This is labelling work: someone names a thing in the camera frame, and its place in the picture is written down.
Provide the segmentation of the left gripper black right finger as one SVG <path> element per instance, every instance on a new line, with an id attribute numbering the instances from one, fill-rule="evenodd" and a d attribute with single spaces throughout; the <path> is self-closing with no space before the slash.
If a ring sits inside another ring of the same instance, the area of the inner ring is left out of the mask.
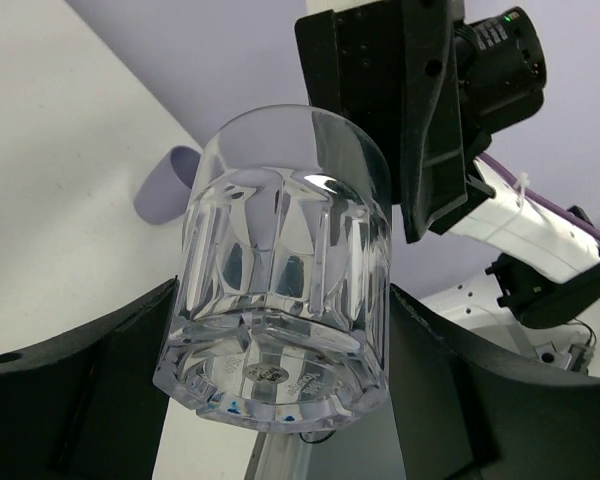
<path id="1" fill-rule="evenodd" d="M 600 378 L 390 301 L 390 395 L 409 479 L 600 479 Z"/>

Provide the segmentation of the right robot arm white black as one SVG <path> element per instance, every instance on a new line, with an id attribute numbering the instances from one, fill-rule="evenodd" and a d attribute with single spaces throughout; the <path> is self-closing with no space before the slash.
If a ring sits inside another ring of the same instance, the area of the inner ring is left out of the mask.
<path id="1" fill-rule="evenodd" d="M 495 133 L 544 102 L 546 61 L 528 14 L 514 6 L 470 23 L 461 1 L 311 1 L 294 30 L 309 102 L 380 149 L 407 241 L 451 233 L 499 251 L 426 306 L 503 348 L 586 373 L 597 336 L 581 316 L 600 300 L 600 232 L 487 152 Z"/>

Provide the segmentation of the clear glass cup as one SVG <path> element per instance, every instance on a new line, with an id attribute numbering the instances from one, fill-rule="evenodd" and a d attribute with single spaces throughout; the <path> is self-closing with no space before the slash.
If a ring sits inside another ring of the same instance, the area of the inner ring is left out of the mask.
<path id="1" fill-rule="evenodd" d="M 267 433 L 342 429 L 389 396 L 391 195 L 349 120 L 275 105 L 206 145 L 154 385 Z"/>

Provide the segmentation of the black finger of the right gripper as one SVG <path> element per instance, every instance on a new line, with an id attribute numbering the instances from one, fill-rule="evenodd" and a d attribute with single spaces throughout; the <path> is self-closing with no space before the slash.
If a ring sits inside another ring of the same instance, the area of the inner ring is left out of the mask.
<path id="1" fill-rule="evenodd" d="M 402 3 L 402 216 L 406 239 L 467 198 L 452 3 Z"/>
<path id="2" fill-rule="evenodd" d="M 400 198 L 401 94 L 405 74 L 400 6 L 376 1 L 298 19 L 294 33 L 309 104 L 349 119 L 379 147 Z"/>

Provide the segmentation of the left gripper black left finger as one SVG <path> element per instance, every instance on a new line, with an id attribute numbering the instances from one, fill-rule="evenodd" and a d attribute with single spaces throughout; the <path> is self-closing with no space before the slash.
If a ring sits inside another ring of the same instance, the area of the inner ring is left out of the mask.
<path id="1" fill-rule="evenodd" d="M 152 382 L 177 282 L 0 355 L 0 479 L 149 479 L 169 398 Z"/>

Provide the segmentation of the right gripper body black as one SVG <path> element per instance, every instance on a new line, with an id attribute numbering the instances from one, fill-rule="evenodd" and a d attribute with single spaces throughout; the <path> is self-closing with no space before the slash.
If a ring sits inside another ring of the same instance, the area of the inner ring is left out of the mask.
<path id="1" fill-rule="evenodd" d="M 547 82 L 536 29 L 520 7 L 455 32 L 463 147 L 478 155 L 492 135 L 536 114 Z"/>

